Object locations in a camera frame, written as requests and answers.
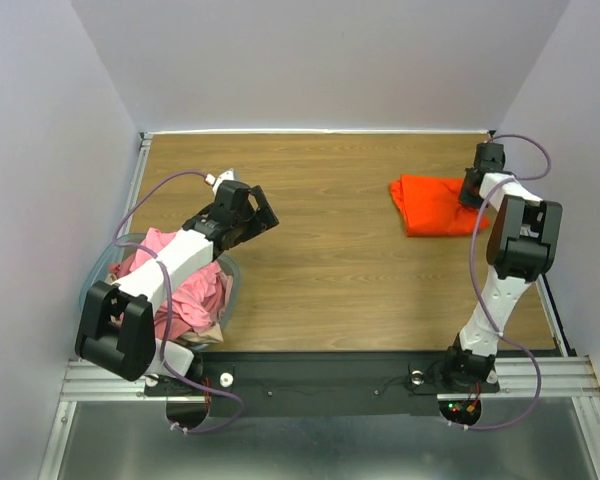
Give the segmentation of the orange t shirt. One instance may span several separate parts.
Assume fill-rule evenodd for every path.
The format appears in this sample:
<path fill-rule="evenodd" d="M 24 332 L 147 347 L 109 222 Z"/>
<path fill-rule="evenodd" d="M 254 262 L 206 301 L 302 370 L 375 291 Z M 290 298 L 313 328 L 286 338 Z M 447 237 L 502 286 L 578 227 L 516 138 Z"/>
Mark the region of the orange t shirt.
<path fill-rule="evenodd" d="M 471 236 L 478 211 L 459 201 L 463 180 L 402 174 L 388 191 L 407 237 Z"/>

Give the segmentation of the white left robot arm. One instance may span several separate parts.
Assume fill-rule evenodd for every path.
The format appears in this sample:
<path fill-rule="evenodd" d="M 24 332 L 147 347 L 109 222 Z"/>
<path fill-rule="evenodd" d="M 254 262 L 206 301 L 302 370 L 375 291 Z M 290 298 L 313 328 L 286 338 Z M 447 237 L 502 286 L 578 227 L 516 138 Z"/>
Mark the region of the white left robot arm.
<path fill-rule="evenodd" d="M 111 284 L 98 280 L 90 286 L 75 341 L 79 358 L 128 381 L 168 376 L 182 394 L 201 386 L 203 371 L 193 363 L 194 352 L 158 338 L 154 316 L 191 275 L 279 224 L 260 186 L 224 179 L 213 191 L 213 202 L 142 266 Z"/>

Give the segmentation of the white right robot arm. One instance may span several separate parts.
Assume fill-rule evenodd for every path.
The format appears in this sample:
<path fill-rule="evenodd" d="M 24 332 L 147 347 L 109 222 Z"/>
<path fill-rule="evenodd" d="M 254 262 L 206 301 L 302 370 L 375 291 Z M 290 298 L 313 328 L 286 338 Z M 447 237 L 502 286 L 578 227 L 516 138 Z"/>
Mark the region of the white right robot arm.
<path fill-rule="evenodd" d="M 551 169 L 546 149 L 523 135 L 496 135 L 476 146 L 459 202 L 478 213 L 469 250 L 477 304 L 440 366 L 441 381 L 452 390 L 497 381 L 495 360 L 499 343 L 505 340 L 506 324 L 522 295 L 551 269 L 557 253 L 563 206 L 531 193 L 522 185 L 523 178 L 506 169 L 501 139 L 524 140 L 540 150 L 546 167 L 536 180 Z M 476 241 L 489 207 L 496 211 L 496 219 L 486 247 L 487 277 L 480 287 L 475 272 Z"/>

